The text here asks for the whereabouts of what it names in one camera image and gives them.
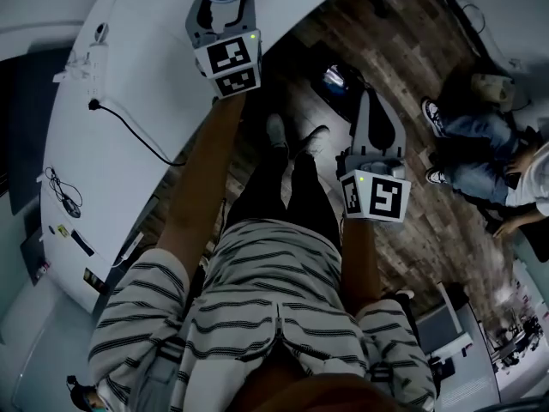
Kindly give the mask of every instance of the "seated person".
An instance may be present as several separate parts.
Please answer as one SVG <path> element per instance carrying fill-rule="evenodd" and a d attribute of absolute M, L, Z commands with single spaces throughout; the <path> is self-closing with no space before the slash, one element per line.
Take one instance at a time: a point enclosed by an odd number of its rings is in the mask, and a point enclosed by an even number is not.
<path fill-rule="evenodd" d="M 436 137 L 484 137 L 490 142 L 493 154 L 493 162 L 433 167 L 425 174 L 429 183 L 448 184 L 465 195 L 503 206 L 536 203 L 533 211 L 505 221 L 494 234 L 496 237 L 549 216 L 549 143 L 539 145 L 536 142 L 519 150 L 518 136 L 496 114 L 447 118 L 428 99 L 421 107 Z M 506 165 L 506 175 L 520 175 L 516 189 L 507 185 L 505 176 L 496 169 L 498 163 Z"/>

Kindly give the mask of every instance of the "black and white striped shirt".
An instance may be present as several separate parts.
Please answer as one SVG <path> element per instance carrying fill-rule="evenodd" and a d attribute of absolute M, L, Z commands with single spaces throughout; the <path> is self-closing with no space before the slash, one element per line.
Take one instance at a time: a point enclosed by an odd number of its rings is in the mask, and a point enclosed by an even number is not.
<path fill-rule="evenodd" d="M 168 251 L 147 251 L 94 333 L 98 393 L 116 412 L 222 411 L 281 341 L 307 374 L 355 373 L 432 409 L 431 370 L 400 305 L 381 300 L 353 318 L 338 295 L 340 274 L 341 256 L 323 236 L 242 221 L 223 235 L 183 318 L 183 265 Z"/>

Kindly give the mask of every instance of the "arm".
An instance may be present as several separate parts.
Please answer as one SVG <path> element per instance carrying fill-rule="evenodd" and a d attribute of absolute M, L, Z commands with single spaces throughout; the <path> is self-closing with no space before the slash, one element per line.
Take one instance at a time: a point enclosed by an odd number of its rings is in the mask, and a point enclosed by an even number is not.
<path fill-rule="evenodd" d="M 545 220 L 546 215 L 543 215 L 538 209 L 533 209 L 527 214 L 515 216 L 506 220 L 497 232 L 494 234 L 495 238 L 500 238 L 504 235 L 509 235 L 515 232 L 520 226 L 530 223 L 536 223 L 541 220 Z"/>
<path fill-rule="evenodd" d="M 157 245 L 181 261 L 191 281 L 225 196 L 226 174 L 244 101 L 243 94 L 217 101 L 206 117 L 174 189 Z"/>
<path fill-rule="evenodd" d="M 340 294 L 353 316 L 381 299 L 374 229 L 369 221 L 345 220 Z"/>
<path fill-rule="evenodd" d="M 215 104 L 174 192 L 161 249 L 145 252 L 131 266 L 101 315 L 88 359 L 110 410 L 132 409 L 143 382 L 142 363 L 150 364 L 159 343 L 181 329 L 190 281 L 225 193 L 243 106 L 244 96 Z"/>
<path fill-rule="evenodd" d="M 394 397 L 432 409 L 435 388 L 431 370 L 401 305 L 381 300 L 374 230 L 371 222 L 345 220 L 341 262 L 341 299 L 358 321 L 364 353 L 372 365 L 392 368 Z"/>

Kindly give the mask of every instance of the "leg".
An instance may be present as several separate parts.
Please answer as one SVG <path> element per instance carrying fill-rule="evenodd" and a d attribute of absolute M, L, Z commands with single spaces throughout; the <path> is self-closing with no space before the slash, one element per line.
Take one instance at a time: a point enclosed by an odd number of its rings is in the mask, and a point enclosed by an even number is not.
<path fill-rule="evenodd" d="M 446 182 L 471 197 L 505 205 L 509 188 L 490 163 L 469 163 L 442 169 Z"/>
<path fill-rule="evenodd" d="M 514 131 L 497 114 L 460 116 L 447 119 L 441 116 L 444 132 L 448 136 L 484 137 L 497 161 L 508 161 L 518 149 L 519 140 Z"/>
<path fill-rule="evenodd" d="M 490 141 L 497 161 L 508 161 L 518 149 L 515 132 L 497 114 L 449 118 L 440 114 L 437 105 L 427 98 L 421 102 L 421 109 L 436 137 L 484 137 Z"/>
<path fill-rule="evenodd" d="M 370 0 L 370 3 L 374 7 L 374 13 L 379 18 L 387 18 L 389 11 L 387 10 L 387 6 L 383 0 Z"/>
<path fill-rule="evenodd" d="M 340 229 L 334 210 L 318 181 L 315 160 L 306 152 L 300 153 L 295 161 L 288 221 L 320 233 L 341 251 Z"/>
<path fill-rule="evenodd" d="M 248 218 L 286 219 L 286 207 L 281 199 L 281 184 L 287 165 L 287 148 L 272 148 L 231 207 L 226 219 L 227 229 Z"/>

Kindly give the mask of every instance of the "white desk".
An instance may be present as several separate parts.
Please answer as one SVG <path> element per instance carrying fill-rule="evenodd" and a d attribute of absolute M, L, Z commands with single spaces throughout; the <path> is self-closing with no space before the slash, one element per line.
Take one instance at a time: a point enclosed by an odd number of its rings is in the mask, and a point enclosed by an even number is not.
<path fill-rule="evenodd" d="M 59 225 L 63 225 L 69 233 L 74 227 L 70 218 L 58 211 L 56 201 L 52 200 L 48 194 L 42 194 L 40 212 L 44 254 L 51 265 L 48 276 L 91 313 L 99 293 L 84 281 L 84 271 L 86 268 L 92 270 L 104 282 L 111 271 L 111 266 L 97 254 L 89 257 L 70 236 L 64 238 L 58 232 Z"/>
<path fill-rule="evenodd" d="M 106 100 L 102 102 L 170 160 L 202 122 L 214 96 L 196 69 L 184 28 L 193 1 L 98 0 L 74 46 L 77 56 L 84 55 L 94 41 L 96 27 L 108 22 Z M 256 0 L 263 52 L 322 1 Z M 118 119 L 107 112 L 90 112 L 88 101 L 83 86 L 60 85 L 44 167 L 54 167 L 63 182 L 78 188 L 83 198 L 80 219 L 67 216 L 61 203 L 53 204 L 103 263 L 110 265 L 167 166 Z M 42 191 L 43 201 L 52 198 L 47 185 Z M 51 254 L 56 249 L 53 239 L 45 238 L 46 252 Z M 55 263 L 51 262 L 59 270 L 76 267 L 73 258 L 64 255 L 56 255 Z M 103 275 L 102 270 L 96 275 Z M 70 280 L 63 283 L 65 288 L 70 285 Z"/>

